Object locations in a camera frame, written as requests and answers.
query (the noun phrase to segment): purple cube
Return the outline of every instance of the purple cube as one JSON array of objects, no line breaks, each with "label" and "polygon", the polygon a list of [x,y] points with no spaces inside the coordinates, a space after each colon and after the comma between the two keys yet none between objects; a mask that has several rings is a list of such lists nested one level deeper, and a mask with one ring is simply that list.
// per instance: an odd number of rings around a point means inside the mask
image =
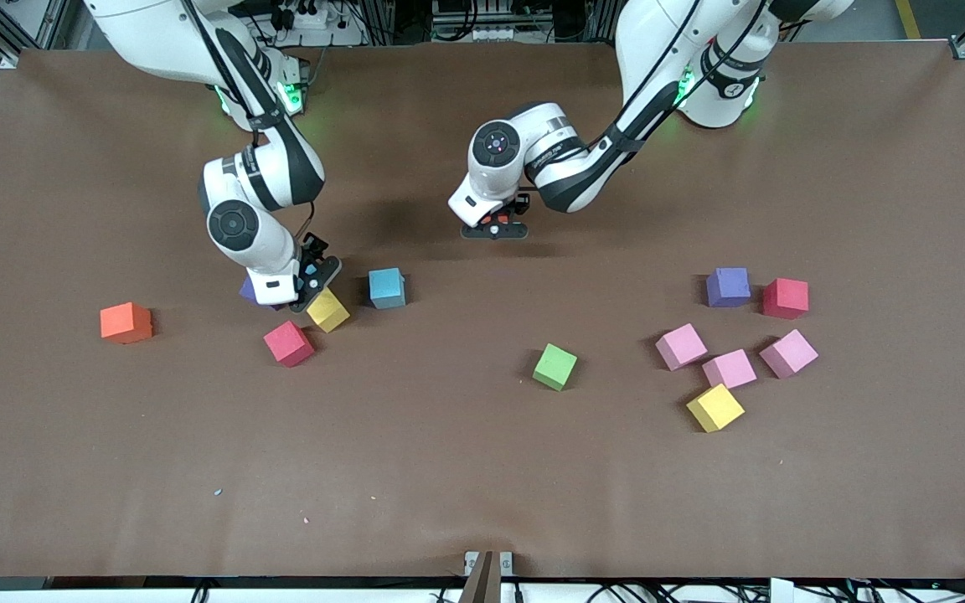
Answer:
[{"label": "purple cube", "polygon": [[781,379],[799,373],[803,367],[814,362],[817,351],[809,344],[799,329],[788,333],[777,343],[761,351],[761,359],[766,360],[769,368]]},{"label": "purple cube", "polygon": [[735,308],[751,300],[751,279],[746,268],[717,268],[705,279],[711,308]]},{"label": "purple cube", "polygon": [[669,370],[677,370],[686,366],[687,363],[702,358],[707,352],[698,332],[694,330],[694,326],[690,323],[674,329],[674,331],[666,332],[658,340],[658,343],[655,343],[655,347],[662,354],[662,358],[665,359],[665,366],[669,367]]},{"label": "purple cube", "polygon": [[724,383],[728,389],[739,387],[755,380],[754,367],[751,367],[747,352],[736,350],[721,354],[702,365],[710,385]]}]

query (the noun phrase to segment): brown table surface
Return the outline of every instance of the brown table surface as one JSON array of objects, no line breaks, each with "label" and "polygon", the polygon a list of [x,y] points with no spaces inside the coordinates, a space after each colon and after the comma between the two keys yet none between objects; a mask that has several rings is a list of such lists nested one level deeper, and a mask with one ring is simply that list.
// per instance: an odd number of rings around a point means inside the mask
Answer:
[{"label": "brown table surface", "polygon": [[[673,118],[519,244],[460,240],[468,138],[538,99],[594,137],[620,104],[611,50],[332,50],[318,81],[314,229],[353,317],[284,369],[261,337],[293,316],[238,297],[196,202],[200,165],[248,140],[214,95],[114,54],[0,75],[0,574],[443,574],[490,547],[525,575],[965,574],[965,62],[945,44],[781,45],[738,125]],[[807,279],[812,313],[705,307],[719,265]],[[409,306],[363,307],[387,266]],[[126,301],[156,338],[99,339]],[[788,381],[755,358],[746,415],[702,434],[701,371],[651,347],[688,321],[714,353],[799,327],[821,358]],[[529,378],[546,343],[579,355],[563,393]]]}]

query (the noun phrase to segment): red cube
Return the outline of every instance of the red cube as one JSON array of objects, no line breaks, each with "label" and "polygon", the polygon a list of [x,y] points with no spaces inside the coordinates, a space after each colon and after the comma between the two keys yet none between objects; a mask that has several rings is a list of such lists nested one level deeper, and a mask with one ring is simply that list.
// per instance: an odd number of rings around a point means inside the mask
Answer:
[{"label": "red cube", "polygon": [[811,294],[807,282],[776,279],[762,295],[761,313],[777,319],[797,319],[811,309]]},{"label": "red cube", "polygon": [[285,321],[278,328],[266,333],[263,340],[267,347],[271,348],[275,360],[283,367],[294,367],[315,353],[315,348],[307,337],[303,336],[303,331],[292,324],[292,321]]}]

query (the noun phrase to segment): pink cube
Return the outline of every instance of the pink cube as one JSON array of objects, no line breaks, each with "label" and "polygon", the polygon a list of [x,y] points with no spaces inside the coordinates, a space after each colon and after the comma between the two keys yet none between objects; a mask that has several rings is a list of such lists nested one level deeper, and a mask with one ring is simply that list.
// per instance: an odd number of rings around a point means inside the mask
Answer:
[{"label": "pink cube", "polygon": [[705,356],[705,344],[690,323],[675,331],[666,332],[656,346],[669,370],[678,369]]},{"label": "pink cube", "polygon": [[773,369],[773,373],[781,379],[787,379],[799,373],[816,357],[817,352],[799,329],[794,329],[780,341],[761,351],[761,359],[766,360],[769,368]]},{"label": "pink cube", "polygon": [[705,377],[710,381],[710,385],[720,385],[725,387],[739,387],[757,379],[754,374],[754,367],[747,358],[747,352],[736,350],[713,358],[708,363],[702,365]]},{"label": "pink cube", "polygon": [[271,348],[271,354],[275,355],[275,360],[283,367],[294,367],[303,360],[315,353],[307,337],[303,336],[303,331],[292,321],[286,321],[273,331],[263,336],[267,347]]}]

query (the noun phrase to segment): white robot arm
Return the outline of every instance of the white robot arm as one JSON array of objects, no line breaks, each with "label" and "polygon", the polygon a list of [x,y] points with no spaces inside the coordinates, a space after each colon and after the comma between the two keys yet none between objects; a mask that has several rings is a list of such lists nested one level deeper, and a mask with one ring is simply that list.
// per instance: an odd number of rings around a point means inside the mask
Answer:
[{"label": "white robot arm", "polygon": [[[464,222],[461,233],[493,240],[526,236],[512,218],[528,205],[522,176],[547,207],[583,209],[678,109],[701,126],[730,125],[750,105],[781,21],[832,18],[852,2],[628,0],[617,22],[624,96],[617,118],[590,145],[555,103],[483,123],[467,149],[467,176],[449,198]],[[692,95],[699,87],[704,92]]]},{"label": "white robot arm", "polygon": [[[290,304],[302,312],[338,274],[341,262],[324,257],[326,244],[318,237],[309,233],[299,243],[299,233],[292,236],[271,216],[283,207],[313,203],[325,180],[318,155],[276,92],[281,81],[299,79],[299,62],[260,49],[244,24],[225,11],[230,4],[234,1],[95,0],[88,8],[122,58],[153,75],[217,87],[237,125],[253,133],[241,152],[204,165],[199,205],[211,240],[248,271],[256,301]],[[263,145],[260,133],[267,138]]]}]

